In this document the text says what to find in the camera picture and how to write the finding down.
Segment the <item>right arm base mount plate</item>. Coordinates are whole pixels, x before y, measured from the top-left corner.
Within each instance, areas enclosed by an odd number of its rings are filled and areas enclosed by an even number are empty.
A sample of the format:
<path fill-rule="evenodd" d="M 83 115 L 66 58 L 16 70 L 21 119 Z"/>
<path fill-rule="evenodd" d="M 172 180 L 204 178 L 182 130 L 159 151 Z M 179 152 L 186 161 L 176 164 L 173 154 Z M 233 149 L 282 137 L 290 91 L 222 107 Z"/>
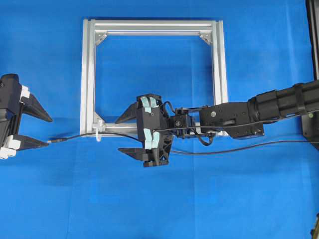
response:
<path fill-rule="evenodd" d="M 302 116 L 303 136 L 307 141 L 319 141 L 319 113 Z"/>

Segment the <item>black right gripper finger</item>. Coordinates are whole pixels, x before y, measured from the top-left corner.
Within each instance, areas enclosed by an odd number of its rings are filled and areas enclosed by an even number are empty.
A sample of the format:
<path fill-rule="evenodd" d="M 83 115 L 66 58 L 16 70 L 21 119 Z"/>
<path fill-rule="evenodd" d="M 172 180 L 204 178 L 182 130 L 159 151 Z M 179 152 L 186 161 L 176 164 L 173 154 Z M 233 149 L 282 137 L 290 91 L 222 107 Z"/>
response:
<path fill-rule="evenodd" d="M 138 107 L 138 103 L 137 102 L 131 104 L 124 111 L 124 113 L 116 119 L 115 124 L 120 124 L 120 123 L 124 123 L 126 121 L 129 121 L 129 120 L 135 119 L 136 118 L 136 109 L 137 109 L 137 107 Z"/>
<path fill-rule="evenodd" d="M 138 161 L 149 161 L 149 154 L 143 148 L 118 148 L 118 151 Z"/>

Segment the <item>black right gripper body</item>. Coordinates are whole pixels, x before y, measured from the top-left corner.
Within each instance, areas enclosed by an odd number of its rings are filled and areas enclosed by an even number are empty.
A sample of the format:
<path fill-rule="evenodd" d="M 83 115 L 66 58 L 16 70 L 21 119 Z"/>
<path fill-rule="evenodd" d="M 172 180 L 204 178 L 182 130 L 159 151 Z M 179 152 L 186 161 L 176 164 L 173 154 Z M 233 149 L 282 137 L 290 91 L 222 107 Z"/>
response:
<path fill-rule="evenodd" d="M 169 115 L 161 96 L 138 96 L 136 121 L 138 140 L 143 145 L 138 151 L 137 159 L 144 163 L 144 167 L 168 165 L 173 135 L 166 131 L 169 126 Z"/>

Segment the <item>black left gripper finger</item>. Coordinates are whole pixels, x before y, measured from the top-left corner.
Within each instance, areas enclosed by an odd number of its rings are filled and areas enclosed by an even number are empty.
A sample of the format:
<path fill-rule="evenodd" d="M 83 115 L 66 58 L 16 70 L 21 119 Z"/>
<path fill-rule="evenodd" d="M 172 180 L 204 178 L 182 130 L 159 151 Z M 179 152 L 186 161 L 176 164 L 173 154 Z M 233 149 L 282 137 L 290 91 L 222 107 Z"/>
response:
<path fill-rule="evenodd" d="M 47 147 L 48 143 L 42 142 L 40 140 L 25 136 L 25 135 L 13 135 L 13 140 L 17 141 L 18 148 L 17 151 L 27 150 L 27 149 L 37 149 L 42 147 Z"/>
<path fill-rule="evenodd" d="M 22 103 L 23 114 L 30 115 L 46 122 L 53 121 L 33 94 L 29 94 L 28 97 L 22 96 L 20 102 Z"/>

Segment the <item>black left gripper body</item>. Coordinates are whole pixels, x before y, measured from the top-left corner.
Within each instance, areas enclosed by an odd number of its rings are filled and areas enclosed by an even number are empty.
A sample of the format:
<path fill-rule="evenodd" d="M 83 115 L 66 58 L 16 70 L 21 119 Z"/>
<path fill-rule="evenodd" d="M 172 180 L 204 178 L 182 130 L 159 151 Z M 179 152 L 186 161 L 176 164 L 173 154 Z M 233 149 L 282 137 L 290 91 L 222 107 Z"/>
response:
<path fill-rule="evenodd" d="M 17 74 L 6 74 L 0 78 L 0 158 L 8 159 L 17 152 L 17 141 L 13 135 L 18 134 L 21 115 L 22 96 L 28 97 L 28 87 L 19 83 Z"/>

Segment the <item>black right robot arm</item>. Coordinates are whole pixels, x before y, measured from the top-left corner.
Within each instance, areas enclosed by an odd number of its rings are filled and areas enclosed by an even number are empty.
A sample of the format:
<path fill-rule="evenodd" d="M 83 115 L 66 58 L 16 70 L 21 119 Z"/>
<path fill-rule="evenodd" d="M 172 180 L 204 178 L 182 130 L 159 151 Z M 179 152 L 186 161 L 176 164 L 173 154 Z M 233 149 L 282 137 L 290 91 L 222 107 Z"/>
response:
<path fill-rule="evenodd" d="M 222 103 L 197 108 L 176 108 L 169 115 L 161 96 L 146 94 L 116 120 L 117 124 L 136 120 L 141 148 L 120 148 L 119 151 L 144 167 L 169 163 L 174 137 L 196 137 L 205 146 L 212 144 L 217 133 L 230 137 L 248 138 L 264 135 L 264 124 L 288 116 L 302 116 L 319 110 L 319 83 L 295 84 L 283 90 L 273 90 L 252 97 L 247 102 Z"/>

